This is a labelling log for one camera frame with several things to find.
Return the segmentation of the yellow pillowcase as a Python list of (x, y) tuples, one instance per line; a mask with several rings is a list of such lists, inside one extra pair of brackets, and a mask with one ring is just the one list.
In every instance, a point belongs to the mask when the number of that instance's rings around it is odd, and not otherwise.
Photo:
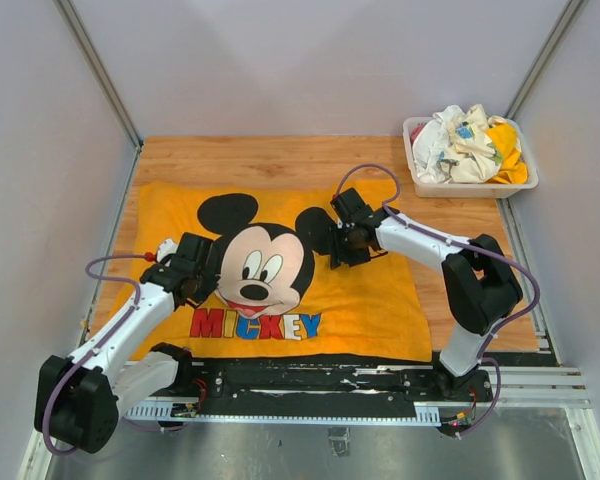
[(209, 238), (217, 289), (181, 307), (137, 349), (166, 342), (198, 358), (354, 354), (427, 362), (428, 323), (407, 260), (332, 268), (330, 189), (193, 189), (154, 182), (138, 196), (134, 248), (185, 233)]

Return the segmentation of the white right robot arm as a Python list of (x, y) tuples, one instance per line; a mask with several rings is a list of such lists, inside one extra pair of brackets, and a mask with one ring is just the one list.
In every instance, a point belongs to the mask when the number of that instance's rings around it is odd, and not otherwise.
[(380, 252), (400, 254), (442, 275), (455, 326), (434, 362), (436, 389), (445, 398), (466, 390), (488, 335), (522, 301), (513, 262), (489, 235), (454, 236), (389, 206), (374, 210), (353, 188), (334, 195), (331, 206), (339, 219), (328, 234), (333, 269), (361, 265)]

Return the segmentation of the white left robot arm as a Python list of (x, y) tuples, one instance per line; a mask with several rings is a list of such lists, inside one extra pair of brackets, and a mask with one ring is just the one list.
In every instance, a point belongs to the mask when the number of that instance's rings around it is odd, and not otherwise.
[(218, 257), (211, 239), (185, 233), (142, 255), (148, 268), (125, 279), (132, 292), (90, 340), (66, 357), (51, 355), (38, 374), (34, 428), (55, 456), (96, 453), (124, 415), (161, 390), (195, 385), (192, 354), (159, 343), (133, 365), (127, 362), (148, 335), (180, 307), (194, 307), (214, 292)]

